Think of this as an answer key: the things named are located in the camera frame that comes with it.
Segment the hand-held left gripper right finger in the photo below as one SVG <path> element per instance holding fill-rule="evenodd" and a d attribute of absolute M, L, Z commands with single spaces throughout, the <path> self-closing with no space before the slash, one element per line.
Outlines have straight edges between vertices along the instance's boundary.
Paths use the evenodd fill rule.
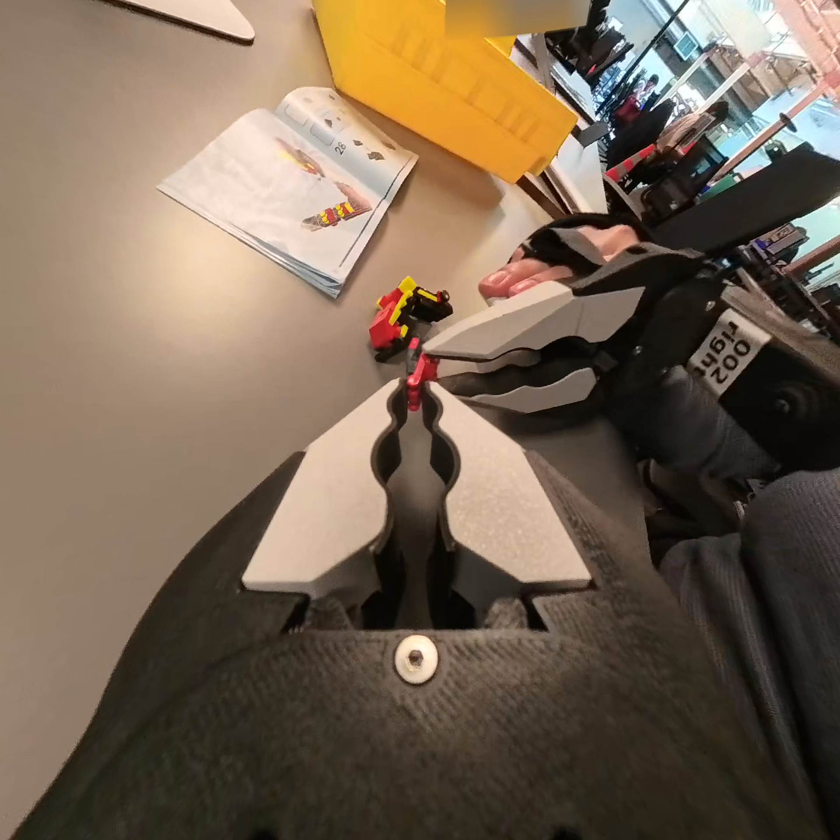
<path fill-rule="evenodd" d="M 436 383 L 427 385 L 427 430 L 443 484 L 427 561 L 436 628 L 477 627 L 498 601 L 591 586 L 562 512 L 518 443 Z"/>

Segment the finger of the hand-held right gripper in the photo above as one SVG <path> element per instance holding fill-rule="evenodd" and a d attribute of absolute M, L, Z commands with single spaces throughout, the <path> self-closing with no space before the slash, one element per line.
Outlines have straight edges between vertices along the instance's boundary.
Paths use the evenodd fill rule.
<path fill-rule="evenodd" d="M 517 415 L 544 413 L 584 403 L 597 386 L 591 367 L 507 366 L 491 373 L 454 374 L 453 395 L 479 406 Z"/>
<path fill-rule="evenodd" d="M 488 362 L 568 338 L 603 342 L 634 315 L 643 294 L 636 287 L 578 297 L 558 282 L 544 282 L 447 327 L 424 351 L 437 359 Z"/>

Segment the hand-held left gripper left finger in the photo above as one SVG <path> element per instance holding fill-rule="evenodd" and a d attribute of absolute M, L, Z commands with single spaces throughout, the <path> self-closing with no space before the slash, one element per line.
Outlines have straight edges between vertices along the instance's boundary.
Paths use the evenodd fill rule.
<path fill-rule="evenodd" d="M 387 486 L 402 460 L 403 382 L 392 380 L 302 453 L 241 582 L 340 601 L 367 628 L 394 624 L 403 555 Z"/>

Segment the red yellow black brick assembly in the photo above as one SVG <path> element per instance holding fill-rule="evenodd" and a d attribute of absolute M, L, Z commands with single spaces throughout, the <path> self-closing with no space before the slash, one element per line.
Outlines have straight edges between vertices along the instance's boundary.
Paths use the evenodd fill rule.
<path fill-rule="evenodd" d="M 453 313 L 446 289 L 429 290 L 406 276 L 376 302 L 368 330 L 374 361 L 386 363 L 408 347 L 418 325 L 436 324 Z"/>

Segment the red toy brick piece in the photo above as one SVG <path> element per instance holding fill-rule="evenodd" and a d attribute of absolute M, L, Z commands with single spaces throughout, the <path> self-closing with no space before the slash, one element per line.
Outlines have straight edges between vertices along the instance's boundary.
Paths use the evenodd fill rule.
<path fill-rule="evenodd" d="M 414 413 L 422 407 L 425 384 L 438 378 L 438 359 L 426 353 L 418 337 L 407 345 L 405 373 L 406 408 Z"/>

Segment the person's right hand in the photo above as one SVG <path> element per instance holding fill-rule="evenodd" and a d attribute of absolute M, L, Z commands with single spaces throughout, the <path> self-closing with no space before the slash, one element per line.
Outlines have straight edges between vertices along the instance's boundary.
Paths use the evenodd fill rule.
<path fill-rule="evenodd" d="M 509 299 L 545 282 L 568 284 L 588 277 L 625 250 L 644 240 L 636 229 L 608 217 L 585 217 L 595 224 L 552 223 L 522 243 L 503 267 L 479 283 L 490 301 Z"/>

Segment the orange traffic cone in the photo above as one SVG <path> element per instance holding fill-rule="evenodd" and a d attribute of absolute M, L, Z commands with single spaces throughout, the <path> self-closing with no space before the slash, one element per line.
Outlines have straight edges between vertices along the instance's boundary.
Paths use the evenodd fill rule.
<path fill-rule="evenodd" d="M 635 169 L 639 164 L 641 164 L 649 156 L 655 154 L 656 152 L 657 144 L 651 143 L 639 152 L 630 155 L 625 160 L 609 168 L 604 174 L 605 179 L 608 179 L 616 184 L 620 183 L 630 174 L 630 172 L 633 171 L 633 169 Z"/>

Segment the yellow plastic bin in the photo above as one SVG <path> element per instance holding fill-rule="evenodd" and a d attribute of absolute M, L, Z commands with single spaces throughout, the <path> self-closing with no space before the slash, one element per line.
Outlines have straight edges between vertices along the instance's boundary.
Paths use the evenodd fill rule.
<path fill-rule="evenodd" d="M 339 91 L 507 183 L 544 172 L 578 123 L 511 45 L 447 38 L 444 2 L 311 6 Z"/>

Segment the open instruction booklet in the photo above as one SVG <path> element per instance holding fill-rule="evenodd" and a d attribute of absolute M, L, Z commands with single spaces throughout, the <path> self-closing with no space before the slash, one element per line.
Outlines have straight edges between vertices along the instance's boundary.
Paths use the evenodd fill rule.
<path fill-rule="evenodd" d="M 158 190 L 331 299 L 418 157 L 327 87 L 248 112 Z"/>

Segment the wooden book stand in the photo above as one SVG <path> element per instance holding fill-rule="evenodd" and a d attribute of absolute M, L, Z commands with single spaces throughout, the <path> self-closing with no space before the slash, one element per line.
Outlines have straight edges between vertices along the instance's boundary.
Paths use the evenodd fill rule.
<path fill-rule="evenodd" d="M 253 25 L 233 1 L 109 1 L 109 3 L 242 46 L 252 46 L 256 39 Z"/>

